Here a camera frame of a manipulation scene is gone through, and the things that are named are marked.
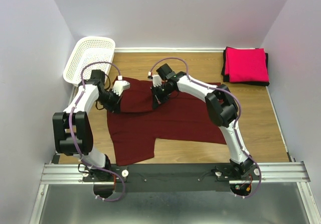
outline maroon cloth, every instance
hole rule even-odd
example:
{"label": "maroon cloth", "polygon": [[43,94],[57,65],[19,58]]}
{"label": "maroon cloth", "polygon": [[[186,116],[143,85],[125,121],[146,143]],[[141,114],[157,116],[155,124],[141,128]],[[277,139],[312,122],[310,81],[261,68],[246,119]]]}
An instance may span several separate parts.
{"label": "maroon cloth", "polygon": [[123,93],[122,113],[107,112],[117,165],[153,158],[156,138],[226,144],[201,100],[183,92],[175,97],[177,93],[174,92],[172,99],[153,110],[152,82],[123,79],[130,82],[130,89]]}

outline cable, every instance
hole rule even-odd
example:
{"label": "cable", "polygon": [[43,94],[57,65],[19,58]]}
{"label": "cable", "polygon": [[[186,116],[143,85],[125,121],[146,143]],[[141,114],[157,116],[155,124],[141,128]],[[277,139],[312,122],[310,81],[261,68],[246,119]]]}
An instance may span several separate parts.
{"label": "cable", "polygon": [[251,182],[250,182],[250,185],[252,185],[252,182],[253,182],[253,177],[252,175],[250,174],[250,177],[251,177]]}
{"label": "cable", "polygon": [[79,163],[78,164],[78,172],[80,172],[80,173],[82,173],[82,174],[90,174],[90,172],[88,171],[88,170],[84,170],[84,171],[82,171],[82,170],[80,170],[80,165],[84,165],[83,163]]}
{"label": "cable", "polygon": [[236,126],[236,125],[237,125],[237,122],[239,121],[239,119],[240,119],[240,117],[241,117],[241,114],[242,114],[242,107],[241,107],[240,101],[237,99],[237,97],[236,97],[234,94],[232,94],[231,92],[229,92],[229,91],[227,91],[227,90],[225,90],[225,89],[221,89],[221,88],[217,88],[217,87],[211,87],[211,86],[208,86],[208,85],[204,85],[204,84],[202,84],[202,83],[200,83],[200,82],[197,82],[197,81],[194,81],[193,79],[191,79],[191,77],[190,77],[190,75],[189,75],[189,67],[188,67],[188,65],[187,65],[187,62],[186,62],[185,60],[183,60],[182,58],[179,58],[179,57],[167,57],[167,58],[164,58],[164,59],[159,60],[157,63],[155,63],[155,64],[153,65],[153,67],[150,69],[150,72],[152,73],[152,70],[155,68],[155,66],[156,66],[157,64],[159,64],[160,62],[162,62],[162,61],[164,61],[164,60],[168,60],[168,59],[176,59],[176,60],[179,60],[179,61],[181,61],[181,62],[183,62],[183,63],[185,64],[185,66],[186,66],[186,76],[187,76],[187,78],[189,79],[190,82],[193,82],[193,83],[195,83],[195,84],[197,84],[197,85],[199,85],[199,86],[201,86],[201,87],[209,88],[209,89],[211,89],[211,90],[217,90],[217,91],[224,92],[224,93],[230,95],[230,96],[231,96],[232,98],[234,98],[234,100],[236,101],[236,103],[237,103],[237,105],[238,105],[238,107],[239,107],[239,114],[238,114],[238,116],[237,116],[237,118],[236,118],[236,120],[234,121],[234,124],[233,124],[233,129],[234,129],[235,137],[236,137],[237,143],[239,144],[239,146],[240,146],[241,150],[243,151],[243,153],[246,155],[246,157],[248,157],[251,161],[253,161],[253,163],[255,164],[256,168],[258,169],[258,171],[259,171],[259,183],[257,184],[255,190],[254,190],[251,194],[249,194],[248,196],[242,196],[242,195],[237,195],[237,194],[235,194],[235,195],[236,195],[236,196],[239,196],[239,197],[241,197],[241,198],[249,198],[249,197],[253,196],[253,195],[257,192],[257,190],[259,189],[259,187],[261,186],[261,182],[262,182],[262,172],[261,172],[260,166],[259,166],[258,163],[252,158],[252,156],[250,156],[245,150],[243,150],[243,146],[242,146],[242,144],[241,144],[240,137],[239,137],[239,135],[238,135],[238,133],[237,133],[237,126]]}
{"label": "cable", "polygon": [[177,92],[177,94],[174,97],[169,97],[169,99],[177,98],[180,95],[180,92]]}
{"label": "cable", "polygon": [[116,188],[116,176],[114,175],[114,190]]}
{"label": "cable", "polygon": [[98,101],[96,101],[95,107],[96,107],[97,110],[103,110],[104,109],[104,107],[98,108]]}
{"label": "cable", "polygon": [[114,65],[113,63],[111,63],[111,62],[93,62],[93,63],[90,63],[90,64],[88,64],[87,66],[85,66],[85,67],[81,70],[81,73],[80,73],[80,78],[81,78],[81,83],[82,83],[82,86],[83,86],[83,90],[82,90],[81,94],[79,95],[79,97],[77,98],[77,100],[75,101],[75,105],[74,105],[74,106],[71,108],[71,110],[70,110],[68,121],[69,121],[69,129],[70,129],[71,138],[72,138],[73,141],[74,141],[74,145],[75,145],[75,148],[76,148],[76,150],[77,150],[77,152],[78,152],[78,154],[79,154],[79,156],[80,156],[81,162],[82,162],[84,165],[86,165],[89,169],[94,168],[94,169],[97,169],[97,170],[101,170],[101,171],[107,172],[107,173],[109,173],[109,174],[112,174],[112,175],[118,177],[118,178],[120,179],[120,181],[121,181],[121,184],[122,184],[122,192],[121,192],[121,195],[120,195],[119,197],[117,197],[117,198],[115,198],[115,199],[105,199],[105,198],[102,198],[102,197],[100,197],[100,196],[96,196],[96,198],[101,199],[101,200],[103,200],[103,201],[117,201],[117,200],[120,200],[120,199],[125,195],[126,186],[125,186],[124,180],[123,180],[117,173],[115,173],[115,172],[113,172],[113,171],[106,170],[106,169],[104,169],[104,168],[101,168],[101,167],[98,167],[98,166],[95,166],[95,165],[91,165],[91,164],[87,163],[86,161],[82,160],[83,154],[81,153],[81,150],[80,150],[79,145],[78,145],[78,143],[77,143],[77,139],[76,139],[75,133],[74,133],[74,131],[73,131],[73,129],[72,129],[72,115],[73,115],[73,113],[74,113],[74,111],[75,111],[75,109],[76,109],[76,107],[77,107],[77,104],[79,103],[80,99],[81,99],[82,96],[84,95],[85,89],[86,89],[85,80],[84,80],[84,77],[83,77],[84,71],[85,71],[86,68],[88,68],[88,67],[90,67],[90,66],[92,66],[92,65],[101,64],[101,63],[110,64],[110,65],[114,66],[114,67],[117,69],[117,71],[118,71],[118,76],[121,76],[121,75],[120,75],[120,70],[119,70],[119,68],[118,68],[116,65]]}
{"label": "cable", "polygon": [[[251,180],[250,185],[251,185],[251,184],[252,184],[252,180],[253,180],[253,179],[252,179],[252,175],[249,174],[248,177],[250,177],[250,180]],[[249,181],[248,179],[245,180],[244,183],[243,183],[239,188],[241,189],[241,187],[244,186],[248,181]]]}
{"label": "cable", "polygon": [[105,75],[108,78],[108,82],[109,82],[109,85],[108,85],[108,87],[105,88],[105,90],[109,90],[110,89],[110,78],[109,78],[109,76],[107,74],[105,74]]}

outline white wall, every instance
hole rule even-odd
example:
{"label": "white wall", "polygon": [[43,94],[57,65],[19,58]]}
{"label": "white wall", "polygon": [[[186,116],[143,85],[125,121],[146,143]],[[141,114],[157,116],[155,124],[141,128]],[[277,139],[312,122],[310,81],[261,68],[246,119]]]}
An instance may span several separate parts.
{"label": "white wall", "polygon": [[269,90],[291,155],[304,160],[321,209],[321,0],[288,0],[263,47]]}
{"label": "white wall", "polygon": [[0,223],[29,223],[75,41],[53,0],[0,0]]}
{"label": "white wall", "polygon": [[286,0],[55,0],[76,39],[117,47],[259,47]]}

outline metal floor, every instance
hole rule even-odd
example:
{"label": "metal floor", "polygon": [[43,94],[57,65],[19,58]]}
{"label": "metal floor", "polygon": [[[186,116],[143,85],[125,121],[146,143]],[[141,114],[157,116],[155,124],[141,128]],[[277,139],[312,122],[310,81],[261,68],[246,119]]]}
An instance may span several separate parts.
{"label": "metal floor", "polygon": [[118,202],[95,199],[91,185],[50,185],[43,224],[304,224],[296,183],[262,183],[249,199],[215,191],[127,193]]}

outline white basket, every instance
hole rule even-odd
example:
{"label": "white basket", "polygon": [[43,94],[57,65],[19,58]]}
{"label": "white basket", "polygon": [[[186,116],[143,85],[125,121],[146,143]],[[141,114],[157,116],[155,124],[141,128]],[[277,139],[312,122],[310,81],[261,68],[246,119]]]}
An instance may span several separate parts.
{"label": "white basket", "polygon": [[[106,37],[84,37],[80,39],[74,50],[72,51],[67,65],[65,67],[63,77],[66,82],[75,86],[81,81],[81,70],[93,62],[112,62],[115,51],[115,42]],[[84,79],[89,79],[91,70],[100,69],[108,74],[110,64],[96,64],[88,67],[84,72]]]}

